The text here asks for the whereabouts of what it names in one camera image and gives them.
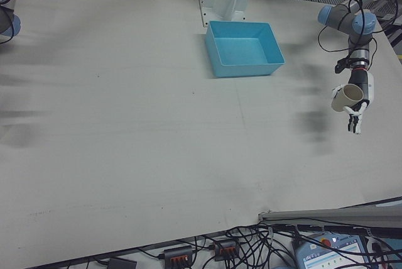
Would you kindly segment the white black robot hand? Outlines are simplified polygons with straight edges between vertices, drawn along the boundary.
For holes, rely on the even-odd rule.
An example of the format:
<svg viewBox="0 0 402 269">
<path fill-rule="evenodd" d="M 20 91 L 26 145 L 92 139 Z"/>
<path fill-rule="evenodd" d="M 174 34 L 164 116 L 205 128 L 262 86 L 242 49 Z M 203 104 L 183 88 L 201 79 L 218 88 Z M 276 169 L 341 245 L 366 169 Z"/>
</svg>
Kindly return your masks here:
<svg viewBox="0 0 402 269">
<path fill-rule="evenodd" d="M 331 108 L 335 112 L 345 112 L 348 117 L 347 129 L 355 135 L 361 134 L 363 115 L 374 99 L 374 78 L 365 68 L 352 69 L 349 82 L 332 90 Z"/>
</svg>

